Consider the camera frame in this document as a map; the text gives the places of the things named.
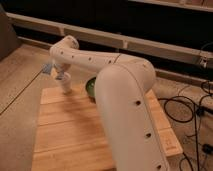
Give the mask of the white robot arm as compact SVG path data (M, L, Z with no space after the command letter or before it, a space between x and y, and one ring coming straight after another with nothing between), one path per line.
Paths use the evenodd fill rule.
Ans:
M81 50L72 36L55 43L50 55L64 91L72 64L97 72L95 101L117 171L170 171L146 98L156 79L148 60Z

